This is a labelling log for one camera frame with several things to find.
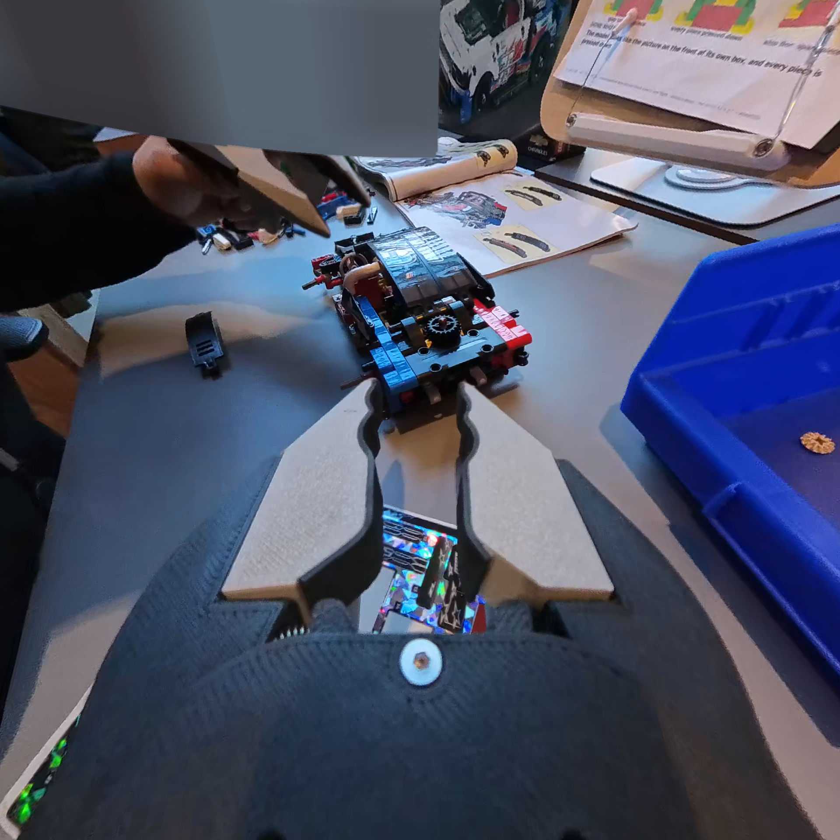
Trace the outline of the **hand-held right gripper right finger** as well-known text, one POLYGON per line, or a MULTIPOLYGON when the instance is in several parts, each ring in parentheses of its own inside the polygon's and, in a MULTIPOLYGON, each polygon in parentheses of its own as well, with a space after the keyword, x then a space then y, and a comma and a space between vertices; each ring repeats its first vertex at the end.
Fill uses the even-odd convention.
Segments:
POLYGON ((462 592, 487 604, 605 602, 614 584, 548 448, 475 386, 456 400, 462 592))

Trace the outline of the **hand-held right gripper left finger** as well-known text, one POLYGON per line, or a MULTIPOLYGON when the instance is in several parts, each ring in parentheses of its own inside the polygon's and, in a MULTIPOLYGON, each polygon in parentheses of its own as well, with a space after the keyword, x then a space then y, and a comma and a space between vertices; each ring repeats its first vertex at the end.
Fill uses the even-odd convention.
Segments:
POLYGON ((366 380, 283 450, 222 585, 226 601, 291 602, 308 623, 322 601, 359 600, 382 567, 383 416, 381 387, 366 380))

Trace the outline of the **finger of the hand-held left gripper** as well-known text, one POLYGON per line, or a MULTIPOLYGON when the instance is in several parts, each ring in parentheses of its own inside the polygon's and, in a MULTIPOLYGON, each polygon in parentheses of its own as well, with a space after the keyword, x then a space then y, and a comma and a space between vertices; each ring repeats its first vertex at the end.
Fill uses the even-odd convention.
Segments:
POLYGON ((347 159, 341 155, 304 154, 264 150, 268 162, 288 179, 281 197, 271 201, 282 209, 317 208, 330 184, 353 203, 371 205, 367 189, 347 159))
POLYGON ((281 219, 328 237, 329 225, 318 210, 329 177, 305 156, 259 148, 168 139, 177 151, 211 173, 236 184, 259 225, 274 230, 281 219))

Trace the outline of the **black starred brick panel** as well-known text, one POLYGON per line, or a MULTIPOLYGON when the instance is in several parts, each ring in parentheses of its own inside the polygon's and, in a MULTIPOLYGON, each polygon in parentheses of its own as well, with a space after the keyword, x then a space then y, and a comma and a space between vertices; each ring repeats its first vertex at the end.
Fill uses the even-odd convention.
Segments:
POLYGON ((423 266, 420 286, 423 299, 458 298, 476 287, 476 279, 465 261, 428 227, 415 228, 408 237, 423 266))

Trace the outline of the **black curved brick panel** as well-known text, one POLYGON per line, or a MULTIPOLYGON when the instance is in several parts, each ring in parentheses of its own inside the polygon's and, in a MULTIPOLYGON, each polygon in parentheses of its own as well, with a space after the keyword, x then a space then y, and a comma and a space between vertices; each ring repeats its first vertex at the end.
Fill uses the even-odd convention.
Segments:
POLYGON ((481 303, 486 308, 493 308, 495 303, 495 296, 496 293, 494 291, 493 286, 489 283, 489 281, 475 268, 466 257, 463 257, 460 253, 458 253, 458 257, 463 262, 464 266, 467 268, 469 274, 471 275, 474 281, 474 288, 472 290, 472 295, 475 299, 481 301, 481 303))
POLYGON ((185 339, 192 365, 202 377, 217 379, 223 373, 227 355, 224 341, 211 311, 185 320, 185 339))

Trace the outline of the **toy brick car model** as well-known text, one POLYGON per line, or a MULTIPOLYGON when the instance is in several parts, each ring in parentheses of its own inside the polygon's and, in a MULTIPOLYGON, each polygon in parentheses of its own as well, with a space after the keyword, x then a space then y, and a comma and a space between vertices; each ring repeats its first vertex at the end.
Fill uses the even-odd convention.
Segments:
POLYGON ((472 295, 424 300, 423 266, 408 239, 415 228, 362 234, 311 261, 303 290, 332 293, 337 315, 361 357, 363 380, 379 382, 393 417, 440 404, 461 382, 482 388, 529 362, 532 335, 518 313, 486 308, 472 295))

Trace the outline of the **person's left hand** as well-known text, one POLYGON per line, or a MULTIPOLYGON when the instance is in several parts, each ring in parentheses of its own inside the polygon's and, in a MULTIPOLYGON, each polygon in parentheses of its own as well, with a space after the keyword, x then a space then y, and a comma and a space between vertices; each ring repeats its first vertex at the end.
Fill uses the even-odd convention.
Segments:
POLYGON ((227 219, 249 232, 275 233, 289 218, 274 206, 248 203, 221 175, 201 170, 162 137, 149 136, 133 154, 134 178, 163 214, 198 228, 227 219))

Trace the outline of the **pile of loose toy bricks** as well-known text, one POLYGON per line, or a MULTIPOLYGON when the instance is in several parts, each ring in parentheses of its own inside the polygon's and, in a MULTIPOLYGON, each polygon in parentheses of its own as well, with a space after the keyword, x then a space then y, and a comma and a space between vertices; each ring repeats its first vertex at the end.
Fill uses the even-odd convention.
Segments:
MULTIPOLYGON (((317 209, 323 221, 328 222, 333 218, 338 218, 348 226, 373 225, 379 210, 375 204, 365 207, 354 202, 345 191, 338 189, 328 189, 322 195, 322 200, 317 205, 317 209)), ((306 234, 307 231, 304 228, 285 219, 280 220, 279 227, 274 232, 264 228, 246 232, 243 229, 236 228, 228 220, 224 220, 221 224, 207 225, 196 230, 196 238, 203 255, 208 254, 211 248, 226 253, 228 251, 244 250, 254 244, 268 247, 283 238, 294 239, 306 234)))

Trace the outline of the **holographic sticker sheet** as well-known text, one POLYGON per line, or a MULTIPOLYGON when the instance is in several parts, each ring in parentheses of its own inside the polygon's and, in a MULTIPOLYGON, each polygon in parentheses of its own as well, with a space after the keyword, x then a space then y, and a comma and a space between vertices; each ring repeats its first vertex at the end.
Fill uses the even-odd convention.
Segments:
MULTIPOLYGON (((455 581, 455 526, 399 508, 383 513, 383 561, 351 607, 363 634, 485 632, 485 601, 464 601, 455 581)), ((18 838, 67 755, 89 687, 2 798, 2 838, 18 838)))

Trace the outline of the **toy car set box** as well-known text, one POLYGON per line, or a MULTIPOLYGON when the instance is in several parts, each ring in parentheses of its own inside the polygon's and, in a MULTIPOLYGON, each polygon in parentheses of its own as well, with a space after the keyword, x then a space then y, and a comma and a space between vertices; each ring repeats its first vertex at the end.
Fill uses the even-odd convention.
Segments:
POLYGON ((576 1, 445 1, 438 39, 438 127, 462 141, 510 140, 537 170, 582 154, 540 121, 543 91, 576 1))

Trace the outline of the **wooden document stand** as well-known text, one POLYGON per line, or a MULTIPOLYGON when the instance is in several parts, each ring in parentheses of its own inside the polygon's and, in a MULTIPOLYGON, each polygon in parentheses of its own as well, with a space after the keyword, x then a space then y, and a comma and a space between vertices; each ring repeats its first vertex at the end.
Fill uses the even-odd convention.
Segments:
POLYGON ((838 184, 838 125, 827 145, 806 150, 777 137, 728 129, 613 94, 575 86, 554 76, 593 2, 575 12, 542 95, 542 126, 556 140, 604 151, 754 175, 787 186, 838 184))

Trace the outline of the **open instruction booklet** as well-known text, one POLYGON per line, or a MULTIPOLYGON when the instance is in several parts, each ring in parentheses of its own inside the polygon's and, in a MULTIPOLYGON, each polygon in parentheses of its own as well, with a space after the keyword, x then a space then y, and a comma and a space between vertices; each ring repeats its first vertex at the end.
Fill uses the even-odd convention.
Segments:
POLYGON ((634 223, 518 167, 509 140, 443 138, 424 157, 353 156, 414 228, 427 228, 487 278, 606 242, 634 223))

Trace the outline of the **blue plastic bin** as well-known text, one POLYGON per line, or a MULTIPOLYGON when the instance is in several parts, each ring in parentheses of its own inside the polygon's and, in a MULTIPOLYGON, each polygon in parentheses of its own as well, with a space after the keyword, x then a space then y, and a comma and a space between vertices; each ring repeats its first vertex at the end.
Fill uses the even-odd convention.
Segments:
POLYGON ((621 410, 837 686, 838 225, 702 260, 621 410))

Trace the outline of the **wooden table leg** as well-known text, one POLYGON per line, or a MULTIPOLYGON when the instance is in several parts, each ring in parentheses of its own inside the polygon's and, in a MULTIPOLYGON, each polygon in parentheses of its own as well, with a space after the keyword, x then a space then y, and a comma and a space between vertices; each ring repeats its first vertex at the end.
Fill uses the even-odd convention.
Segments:
POLYGON ((80 372, 93 344, 97 305, 96 292, 89 309, 70 318, 52 306, 23 311, 41 320, 49 335, 33 355, 10 363, 10 371, 36 418, 62 438, 70 433, 80 372))

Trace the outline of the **printed instruction paper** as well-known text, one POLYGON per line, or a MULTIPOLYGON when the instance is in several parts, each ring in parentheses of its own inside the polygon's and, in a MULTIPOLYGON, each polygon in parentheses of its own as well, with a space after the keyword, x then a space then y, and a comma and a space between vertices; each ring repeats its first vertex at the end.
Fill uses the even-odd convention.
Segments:
POLYGON ((593 2, 554 76, 821 149, 839 120, 838 2, 593 2))

